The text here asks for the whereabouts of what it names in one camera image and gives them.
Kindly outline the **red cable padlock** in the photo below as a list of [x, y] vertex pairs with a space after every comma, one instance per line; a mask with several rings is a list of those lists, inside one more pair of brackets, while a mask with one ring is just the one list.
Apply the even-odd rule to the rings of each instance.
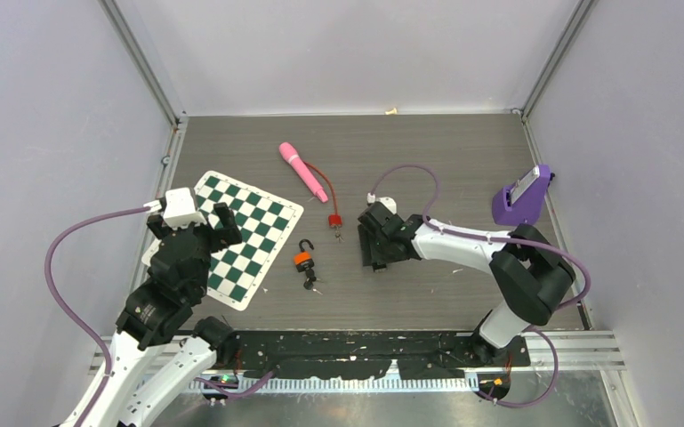
[[326, 176], [326, 174], [323, 173], [316, 166], [314, 166], [313, 164], [311, 164], [309, 162], [305, 162], [305, 165], [311, 171], [316, 173], [318, 176], [320, 176], [324, 180], [324, 182], [326, 183], [326, 186], [328, 187], [329, 191], [331, 192], [334, 212], [332, 214], [330, 214], [328, 217], [329, 227], [339, 231], [341, 229], [341, 227], [343, 226], [343, 221], [342, 221], [342, 217], [341, 217], [340, 212], [339, 212], [338, 198], [336, 196], [334, 185], [332, 184], [330, 179]]

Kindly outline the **orange black padlock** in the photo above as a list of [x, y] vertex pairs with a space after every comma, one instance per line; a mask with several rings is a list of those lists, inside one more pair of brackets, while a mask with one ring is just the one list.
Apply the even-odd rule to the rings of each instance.
[[300, 252], [294, 257], [295, 268], [298, 272], [312, 270], [315, 267], [315, 263], [310, 254], [310, 250], [314, 248], [314, 245], [309, 239], [302, 239], [298, 246]]

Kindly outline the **black headed keys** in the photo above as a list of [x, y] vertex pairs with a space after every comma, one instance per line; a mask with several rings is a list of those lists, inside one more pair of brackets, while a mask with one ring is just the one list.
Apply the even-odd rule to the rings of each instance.
[[304, 271], [304, 274], [305, 280], [303, 282], [303, 287], [306, 290], [320, 294], [320, 292], [316, 288], [316, 282], [318, 281], [318, 276], [316, 272], [313, 269], [307, 269]]

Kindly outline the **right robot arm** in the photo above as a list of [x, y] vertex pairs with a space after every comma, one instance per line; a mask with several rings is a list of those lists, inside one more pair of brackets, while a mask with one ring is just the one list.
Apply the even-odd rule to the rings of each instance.
[[444, 261], [489, 274], [502, 302], [472, 332], [467, 355], [475, 366], [494, 365], [530, 326], [545, 326], [575, 282], [573, 267], [535, 227], [506, 232], [451, 227], [418, 214], [402, 219], [381, 202], [358, 217], [364, 266], [375, 271], [409, 260]]

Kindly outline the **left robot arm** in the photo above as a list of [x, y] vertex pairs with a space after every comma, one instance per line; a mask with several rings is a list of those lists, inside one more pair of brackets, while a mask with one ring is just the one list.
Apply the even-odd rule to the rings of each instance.
[[218, 228], [193, 201], [159, 199], [146, 209], [151, 213], [147, 225], [158, 240], [157, 251], [146, 262], [148, 277], [127, 297], [110, 345], [93, 337], [104, 360], [65, 419], [66, 426], [150, 426], [208, 367], [225, 368], [236, 360], [234, 329], [208, 317], [196, 323], [169, 362], [146, 376], [206, 296], [213, 254], [243, 241], [225, 203], [212, 208]]

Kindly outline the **green white chessboard mat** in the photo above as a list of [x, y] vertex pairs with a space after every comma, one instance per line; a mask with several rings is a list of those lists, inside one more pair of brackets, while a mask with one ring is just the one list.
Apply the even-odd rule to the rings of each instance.
[[163, 214], [176, 200], [191, 204], [215, 230], [221, 227], [216, 204], [226, 204], [234, 214], [242, 242], [211, 256], [207, 296], [233, 310], [245, 310], [291, 239], [303, 207], [215, 171], [206, 172], [195, 187], [170, 189], [145, 206], [153, 214]]

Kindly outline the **pink toy microphone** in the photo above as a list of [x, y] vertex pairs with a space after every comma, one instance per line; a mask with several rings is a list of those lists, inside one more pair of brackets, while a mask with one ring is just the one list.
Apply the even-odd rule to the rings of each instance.
[[317, 198], [321, 203], [327, 203], [329, 200], [323, 186], [313, 175], [312, 171], [306, 166], [301, 159], [298, 151], [290, 142], [282, 142], [278, 146], [280, 156], [293, 168], [299, 178], [309, 189], [313, 197]]

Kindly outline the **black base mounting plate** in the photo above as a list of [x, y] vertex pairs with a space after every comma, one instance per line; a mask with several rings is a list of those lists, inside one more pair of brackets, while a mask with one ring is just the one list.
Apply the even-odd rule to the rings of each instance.
[[395, 367], [405, 380], [449, 379], [467, 368], [528, 367], [522, 337], [491, 350], [463, 331], [242, 330], [224, 343], [216, 367], [249, 378], [380, 379]]

